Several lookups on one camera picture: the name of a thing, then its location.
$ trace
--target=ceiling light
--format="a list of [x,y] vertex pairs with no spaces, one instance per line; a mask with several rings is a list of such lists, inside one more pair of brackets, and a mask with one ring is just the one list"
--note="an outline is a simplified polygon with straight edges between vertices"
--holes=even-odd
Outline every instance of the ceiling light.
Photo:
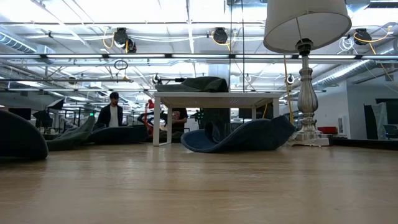
[[172,54],[173,58],[229,58],[229,55],[218,54]]
[[98,54],[73,54],[73,55],[66,55],[66,54],[48,54],[48,58],[102,58],[102,55]]
[[28,85],[31,87],[43,87],[41,84],[38,84],[37,82],[19,81],[17,83],[23,84],[23,85]]
[[36,54],[6,54],[6,55],[0,55],[0,58],[40,58],[40,55]]
[[69,96],[69,98],[77,101],[88,101],[89,99],[80,96]]
[[11,88],[11,89],[7,89],[9,91],[40,91],[39,89],[27,89],[27,88]]
[[145,89],[114,89],[113,91],[153,91],[153,92],[156,92],[157,90],[145,90]]
[[44,89],[43,91],[75,91],[74,89]]
[[[243,55],[236,55],[236,58],[243,58]],[[282,59],[284,56],[283,55],[244,55],[244,58],[256,58],[256,59]],[[291,59],[291,55],[286,55],[286,59]]]
[[164,58],[164,54],[111,54],[110,58]]
[[77,91],[108,91],[105,89],[77,89]]
[[398,59],[398,55],[364,55],[362,59]]
[[59,93],[56,93],[56,92],[50,92],[51,94],[54,94],[55,96],[60,96],[60,97],[65,97],[64,95],[62,95],[62,94],[59,94]]
[[309,55],[310,59],[354,59],[356,55]]

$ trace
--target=exposed ductwork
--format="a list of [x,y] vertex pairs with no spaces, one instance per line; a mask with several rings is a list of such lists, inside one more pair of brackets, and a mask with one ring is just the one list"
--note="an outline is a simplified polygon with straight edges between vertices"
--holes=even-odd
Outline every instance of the exposed ductwork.
[[[378,47],[377,53],[384,54],[398,54],[398,38]],[[377,67],[375,60],[362,60],[352,63],[351,65],[340,65],[324,74],[313,77],[313,85],[331,85],[351,78],[357,74],[372,70]]]
[[[8,32],[6,29],[0,27],[0,44],[4,44],[5,46],[11,47],[14,50],[22,52],[24,54],[54,54],[55,51],[51,48],[40,45],[33,44],[28,42],[18,35],[15,35],[11,32]],[[51,64],[54,60],[50,59],[38,59],[38,62],[45,62],[47,64]]]
[[4,32],[0,32],[0,44],[4,44],[8,47],[12,47],[13,49],[18,50],[25,54],[36,53],[36,49],[22,43],[21,41],[13,38],[9,34],[5,34]]

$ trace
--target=white wall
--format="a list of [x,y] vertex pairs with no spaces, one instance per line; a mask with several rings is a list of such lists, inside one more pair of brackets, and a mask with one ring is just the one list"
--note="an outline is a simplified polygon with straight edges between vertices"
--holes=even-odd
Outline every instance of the white wall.
[[364,105],[375,105],[376,99],[396,99],[398,94],[383,85],[348,85],[347,90],[351,138],[367,139]]
[[326,88],[326,93],[318,94],[318,110],[314,118],[318,121],[317,127],[338,127],[338,118],[345,117],[346,137],[350,138],[349,111],[347,84],[343,81],[338,87]]

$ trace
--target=desk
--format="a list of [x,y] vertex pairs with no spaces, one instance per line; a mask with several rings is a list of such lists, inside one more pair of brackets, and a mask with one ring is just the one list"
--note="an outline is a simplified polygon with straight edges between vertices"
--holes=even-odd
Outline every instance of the desk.
[[[274,105],[274,117],[279,116],[279,97],[275,93],[154,93],[154,146],[169,144],[172,140],[173,108],[251,108],[252,119],[256,118],[256,110],[267,103]],[[159,144],[160,103],[167,108],[167,142]]]

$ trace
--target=person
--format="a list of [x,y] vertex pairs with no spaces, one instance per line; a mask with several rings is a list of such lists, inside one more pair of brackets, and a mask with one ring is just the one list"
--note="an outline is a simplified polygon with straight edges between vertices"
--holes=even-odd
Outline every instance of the person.
[[184,132],[185,123],[188,120],[188,113],[186,108],[173,108],[172,112],[172,132]]
[[122,126],[123,108],[118,106],[119,93],[113,92],[109,99],[111,103],[102,108],[99,113],[97,124],[105,124],[106,127],[115,128]]

